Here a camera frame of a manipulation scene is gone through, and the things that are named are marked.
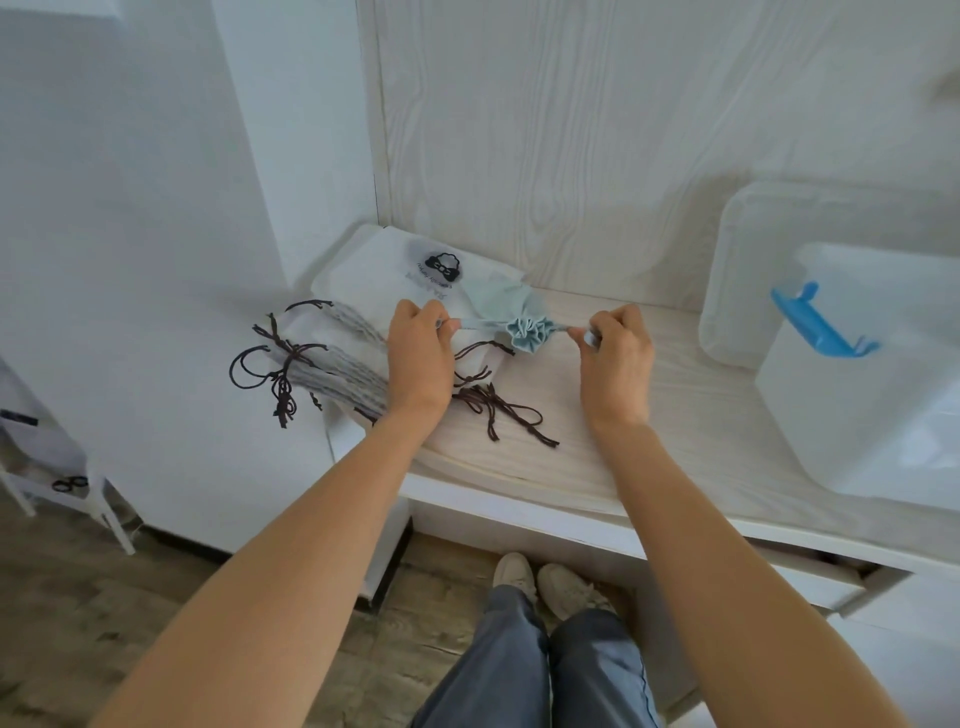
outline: blue handle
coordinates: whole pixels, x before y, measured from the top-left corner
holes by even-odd
[[[827,320],[810,303],[819,290],[820,284],[812,280],[804,284],[800,296],[795,299],[784,296],[777,288],[770,291],[770,297],[806,343],[823,356],[859,359],[879,349],[878,342],[868,342],[865,336],[857,339],[856,344],[852,346],[848,344],[847,340],[827,323]]]

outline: right arm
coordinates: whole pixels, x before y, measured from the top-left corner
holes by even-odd
[[[648,425],[654,349],[636,306],[581,351],[593,437],[719,726],[909,725],[843,639],[730,525]]]

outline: black baseboard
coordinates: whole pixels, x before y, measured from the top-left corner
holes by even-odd
[[[221,551],[219,548],[214,548],[213,546],[199,544],[196,541],[184,539],[182,536],[176,536],[168,531],[161,531],[149,525],[143,526],[140,530],[150,533],[159,544],[175,548],[177,551],[189,553],[192,556],[198,556],[211,564],[216,564],[218,567],[225,564],[230,556],[233,555],[229,551]],[[410,543],[410,538],[413,536],[413,533],[413,521],[408,521],[407,527],[403,529],[403,533],[400,535],[400,540],[396,542],[396,548],[390,557],[390,563],[387,564],[387,570],[383,572],[383,578],[380,579],[373,598],[367,599],[365,596],[357,597],[356,603],[353,605],[353,609],[357,612],[375,615],[380,611],[380,606],[383,604],[383,599],[387,595],[387,590],[390,589],[390,584],[394,580],[396,569],[400,565],[400,559],[403,558],[403,552],[407,550],[407,545]]]

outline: shoe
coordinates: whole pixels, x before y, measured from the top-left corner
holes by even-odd
[[[610,600],[577,574],[560,564],[547,564],[537,574],[543,602],[561,621],[585,609],[605,609],[616,614]]]
[[[498,587],[501,584],[517,587],[527,595],[531,604],[537,603],[534,570],[530,568],[530,562],[522,553],[508,553],[500,559],[500,563],[496,565],[496,571],[493,572],[493,585]]]

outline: gray blue trousers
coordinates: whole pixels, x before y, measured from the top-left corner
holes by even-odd
[[[617,615],[587,609],[547,637],[523,592],[501,585],[490,592],[473,644],[423,703],[411,726],[551,724],[659,728],[660,721],[640,651]]]

